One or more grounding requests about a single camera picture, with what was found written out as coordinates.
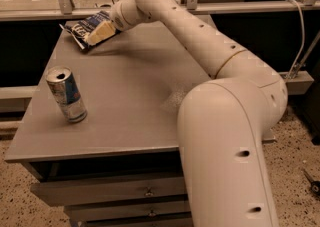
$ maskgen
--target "soda can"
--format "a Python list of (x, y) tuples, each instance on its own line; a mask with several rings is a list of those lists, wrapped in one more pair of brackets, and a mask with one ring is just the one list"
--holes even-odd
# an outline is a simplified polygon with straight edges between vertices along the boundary
[(67, 121), (79, 122), (87, 116), (76, 81), (68, 67), (49, 69), (46, 80)]

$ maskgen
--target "gray cabinet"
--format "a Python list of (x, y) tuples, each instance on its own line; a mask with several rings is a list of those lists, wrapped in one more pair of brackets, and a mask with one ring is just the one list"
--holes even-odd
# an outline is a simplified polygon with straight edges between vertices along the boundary
[(73, 71), (88, 116), (67, 123), (43, 75), (5, 160), (39, 180), (37, 197), (88, 227), (192, 226), (176, 122), (207, 74), (159, 22), (87, 52), (63, 32), (47, 69), (57, 65)]

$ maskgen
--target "table top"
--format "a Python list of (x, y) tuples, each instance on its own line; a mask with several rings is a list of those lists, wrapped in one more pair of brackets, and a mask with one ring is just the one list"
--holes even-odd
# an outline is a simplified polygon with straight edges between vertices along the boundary
[[(45, 81), (71, 68), (88, 116), (68, 123)], [(7, 162), (88, 158), (177, 150), (182, 99), (209, 77), (160, 22), (141, 24), (87, 52), (67, 32), (49, 60)]]

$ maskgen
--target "cable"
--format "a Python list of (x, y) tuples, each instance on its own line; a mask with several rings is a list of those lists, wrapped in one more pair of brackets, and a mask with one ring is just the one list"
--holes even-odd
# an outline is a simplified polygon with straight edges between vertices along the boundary
[(305, 43), (305, 26), (304, 26), (304, 20), (303, 20), (303, 14), (302, 14), (302, 9), (299, 5), (299, 3), (296, 1), (296, 0), (287, 0), (289, 2), (291, 2), (292, 4), (296, 5), (298, 7), (298, 10), (299, 10), (299, 15), (300, 15), (300, 22), (301, 22), (301, 36), (302, 36), (302, 39), (301, 39), (301, 46), (300, 46), (300, 50), (296, 56), (296, 58), (294, 59), (294, 62), (290, 68), (290, 71), (288, 72), (288, 74), (286, 75), (285, 77), (285, 82), (288, 82), (288, 79), (291, 78), (291, 73), (293, 71), (293, 69), (295, 68), (296, 66), (296, 63), (302, 53), (302, 50), (303, 50), (303, 47), (304, 47), (304, 43)]

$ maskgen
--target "white robotic arm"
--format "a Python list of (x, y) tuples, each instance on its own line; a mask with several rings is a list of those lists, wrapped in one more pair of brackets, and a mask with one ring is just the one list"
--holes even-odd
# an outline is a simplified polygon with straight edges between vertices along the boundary
[(121, 31), (161, 21), (215, 79), (190, 91), (178, 115), (194, 226), (277, 227), (261, 141), (287, 105), (280, 75), (177, 0), (121, 0), (110, 17)]

